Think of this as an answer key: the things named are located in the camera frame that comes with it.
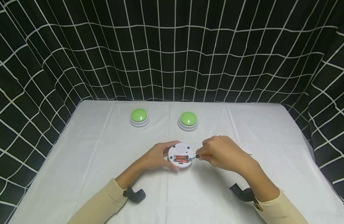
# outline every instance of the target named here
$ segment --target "white button base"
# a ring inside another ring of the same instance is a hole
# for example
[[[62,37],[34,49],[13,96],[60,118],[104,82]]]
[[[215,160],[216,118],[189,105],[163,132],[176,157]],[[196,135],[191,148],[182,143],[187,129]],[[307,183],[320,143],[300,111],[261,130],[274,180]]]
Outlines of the white button base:
[[[135,122],[134,120],[132,120],[132,118],[130,118],[130,123],[132,124],[132,126],[134,126],[136,128],[141,128],[141,127],[148,125],[149,120],[150,119],[149,119],[149,116],[147,114],[147,118],[143,122]]]
[[[189,158],[193,158],[195,154],[191,150],[191,147],[189,148],[188,147],[189,146],[187,144],[183,144],[183,143],[178,143],[175,145],[175,147],[173,146],[170,147],[168,151],[168,160],[179,168],[189,167],[192,164],[192,161],[188,163],[179,163],[179,162],[173,161],[174,155],[189,156]]]
[[[180,119],[178,119],[178,126],[186,132],[191,132],[191,131],[194,131],[198,127],[198,121],[196,121],[195,125],[193,126],[186,126],[182,124]]]

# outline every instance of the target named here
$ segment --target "black wrist strap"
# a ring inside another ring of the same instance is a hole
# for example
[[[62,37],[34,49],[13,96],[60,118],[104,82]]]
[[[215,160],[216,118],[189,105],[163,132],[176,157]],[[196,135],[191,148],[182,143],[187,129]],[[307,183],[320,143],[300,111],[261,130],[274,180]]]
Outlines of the black wrist strap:
[[[146,193],[144,192],[143,189],[140,189],[139,191],[134,192],[132,188],[129,187],[123,192],[123,196],[125,196],[126,198],[128,198],[129,200],[135,203],[140,203],[141,201],[144,200],[144,198],[146,198]]]

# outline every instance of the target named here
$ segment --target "right hand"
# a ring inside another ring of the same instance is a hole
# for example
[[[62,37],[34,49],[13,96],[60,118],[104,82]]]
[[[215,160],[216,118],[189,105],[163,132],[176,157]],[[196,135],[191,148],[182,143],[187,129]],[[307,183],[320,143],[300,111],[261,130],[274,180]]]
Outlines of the right hand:
[[[251,156],[243,151],[228,136],[213,136],[203,141],[202,148],[196,151],[200,160],[208,161],[212,166],[230,170],[243,175],[257,164]]]

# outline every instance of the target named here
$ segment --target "left hand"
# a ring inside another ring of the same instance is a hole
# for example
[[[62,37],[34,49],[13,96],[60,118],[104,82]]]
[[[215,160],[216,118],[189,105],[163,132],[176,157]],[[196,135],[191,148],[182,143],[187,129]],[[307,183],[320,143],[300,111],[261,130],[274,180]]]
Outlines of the left hand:
[[[148,152],[146,152],[136,162],[140,163],[144,169],[155,169],[158,167],[168,167],[172,170],[179,171],[179,168],[171,162],[164,159],[168,156],[169,148],[180,141],[164,142],[155,144]]]

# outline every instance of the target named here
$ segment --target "hand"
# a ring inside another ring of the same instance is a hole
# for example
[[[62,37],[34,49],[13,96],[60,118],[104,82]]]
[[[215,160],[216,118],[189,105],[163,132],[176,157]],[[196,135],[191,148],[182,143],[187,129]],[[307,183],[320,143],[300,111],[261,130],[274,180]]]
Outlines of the hand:
[[[164,156],[168,156],[169,148],[178,143],[180,141],[157,143],[136,162],[140,163],[144,169],[168,167],[172,170],[179,171],[178,167],[163,158]]]
[[[202,148],[198,149],[196,154],[208,152],[211,155],[201,155],[199,159],[208,161],[214,167],[237,172],[240,175],[257,164],[228,136],[213,136],[204,140]]]

